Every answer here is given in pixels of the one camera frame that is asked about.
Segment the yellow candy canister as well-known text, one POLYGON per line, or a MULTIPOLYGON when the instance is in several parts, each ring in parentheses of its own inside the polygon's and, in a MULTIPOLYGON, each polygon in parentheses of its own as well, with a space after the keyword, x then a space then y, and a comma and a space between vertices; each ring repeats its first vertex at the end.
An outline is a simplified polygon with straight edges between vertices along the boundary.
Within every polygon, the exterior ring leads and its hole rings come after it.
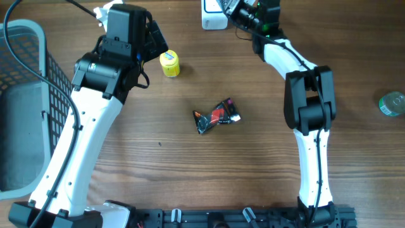
POLYGON ((176 52, 172 50, 167 50, 160 54, 159 62, 162 66, 163 73, 167 77, 176 77, 180 73, 179 58, 176 52))

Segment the hex wrench set package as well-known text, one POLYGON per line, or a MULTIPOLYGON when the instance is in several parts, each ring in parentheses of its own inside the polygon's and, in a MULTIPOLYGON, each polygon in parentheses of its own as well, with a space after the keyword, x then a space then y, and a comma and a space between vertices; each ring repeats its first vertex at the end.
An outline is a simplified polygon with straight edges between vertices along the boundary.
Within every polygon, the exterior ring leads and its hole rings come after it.
POLYGON ((198 111, 193 111, 192 114, 199 134, 205 134, 216 125, 232 124, 241 119, 237 107, 231 98, 218 103, 213 111, 207 115, 203 115, 198 111))

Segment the silver tin can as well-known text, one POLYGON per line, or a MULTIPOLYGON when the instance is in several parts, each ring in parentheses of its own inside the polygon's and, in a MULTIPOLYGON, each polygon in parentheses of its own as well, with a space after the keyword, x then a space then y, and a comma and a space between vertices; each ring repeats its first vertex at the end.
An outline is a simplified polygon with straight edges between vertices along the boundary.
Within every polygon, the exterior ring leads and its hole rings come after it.
POLYGON ((392 91, 379 100, 378 106, 380 111, 389 117, 402 115, 404 114, 404 94, 392 91))

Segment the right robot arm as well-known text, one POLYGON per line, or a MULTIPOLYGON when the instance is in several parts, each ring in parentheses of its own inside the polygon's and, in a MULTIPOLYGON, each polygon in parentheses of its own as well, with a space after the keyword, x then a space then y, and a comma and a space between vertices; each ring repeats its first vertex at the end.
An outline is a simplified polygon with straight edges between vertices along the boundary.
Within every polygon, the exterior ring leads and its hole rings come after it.
POLYGON ((219 0, 227 19, 252 36, 252 48, 285 80, 283 114, 299 150, 297 227, 335 221, 328 184, 327 144, 336 117, 333 73, 299 54, 279 27, 280 1, 219 0))

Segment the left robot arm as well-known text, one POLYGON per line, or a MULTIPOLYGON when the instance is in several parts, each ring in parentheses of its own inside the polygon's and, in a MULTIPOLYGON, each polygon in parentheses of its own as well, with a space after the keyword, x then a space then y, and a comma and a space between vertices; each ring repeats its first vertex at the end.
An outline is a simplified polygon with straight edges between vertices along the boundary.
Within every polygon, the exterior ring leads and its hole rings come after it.
POLYGON ((89 182, 105 137, 128 93, 139 87, 144 64, 168 50, 152 14, 113 4, 106 34, 75 64, 70 109, 51 161, 28 201, 13 203, 17 227, 138 227, 134 206, 117 201, 88 206, 89 182))

